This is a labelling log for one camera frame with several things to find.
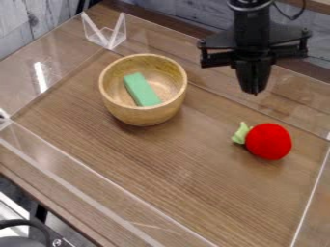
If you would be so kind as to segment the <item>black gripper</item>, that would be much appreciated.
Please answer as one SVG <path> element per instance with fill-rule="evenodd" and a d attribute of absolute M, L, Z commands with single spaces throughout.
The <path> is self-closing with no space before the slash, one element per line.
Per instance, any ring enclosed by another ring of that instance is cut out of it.
<path fill-rule="evenodd" d="M 268 85 L 272 64 L 278 58 L 304 57 L 311 31 L 271 21 L 270 6 L 231 6 L 234 24 L 228 30 L 207 36 L 197 42 L 203 68 L 232 66 L 240 89 L 256 94 Z"/>

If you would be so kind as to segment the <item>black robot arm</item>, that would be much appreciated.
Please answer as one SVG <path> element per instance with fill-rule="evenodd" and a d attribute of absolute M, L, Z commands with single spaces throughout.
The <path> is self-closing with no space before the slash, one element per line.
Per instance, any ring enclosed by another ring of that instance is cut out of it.
<path fill-rule="evenodd" d="M 240 89 L 258 95 L 267 88 L 271 69 L 282 58 L 306 58 L 311 31 L 272 22 L 275 0 L 227 0 L 234 25 L 197 41 L 203 68 L 229 66 Z"/>

